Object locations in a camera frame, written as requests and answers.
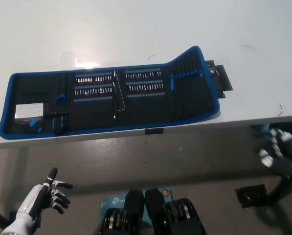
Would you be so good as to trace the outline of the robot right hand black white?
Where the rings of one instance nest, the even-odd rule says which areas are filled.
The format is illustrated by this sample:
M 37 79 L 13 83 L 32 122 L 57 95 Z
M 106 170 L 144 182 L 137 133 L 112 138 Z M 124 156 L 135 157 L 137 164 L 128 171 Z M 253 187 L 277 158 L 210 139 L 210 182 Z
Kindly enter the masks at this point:
M 269 134 L 258 151 L 261 163 L 274 174 L 292 179 L 292 134 L 275 128 Z

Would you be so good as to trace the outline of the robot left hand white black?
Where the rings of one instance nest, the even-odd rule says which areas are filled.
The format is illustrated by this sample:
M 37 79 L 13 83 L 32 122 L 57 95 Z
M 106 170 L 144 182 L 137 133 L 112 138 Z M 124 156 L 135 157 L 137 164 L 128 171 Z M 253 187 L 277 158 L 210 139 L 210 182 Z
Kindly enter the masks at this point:
M 73 185 L 65 181 L 56 180 L 58 169 L 54 167 L 45 181 L 35 185 L 20 205 L 16 215 L 27 215 L 33 221 L 40 216 L 42 210 L 53 208 L 59 214 L 68 209 L 70 200 L 59 188 L 72 189 Z

